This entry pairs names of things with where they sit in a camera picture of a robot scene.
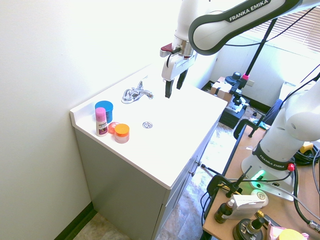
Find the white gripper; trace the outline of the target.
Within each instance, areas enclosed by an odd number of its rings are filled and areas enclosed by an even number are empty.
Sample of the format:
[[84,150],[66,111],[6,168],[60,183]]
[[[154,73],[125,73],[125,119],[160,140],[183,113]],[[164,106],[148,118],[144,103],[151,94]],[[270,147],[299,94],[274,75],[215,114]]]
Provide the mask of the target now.
[[176,88],[181,89],[186,75],[188,73],[188,68],[190,68],[196,61],[198,54],[194,53],[190,57],[184,57],[178,53],[173,54],[167,58],[163,64],[162,78],[165,82],[165,97],[170,98],[172,94],[172,88],[174,84],[174,78],[179,75]]

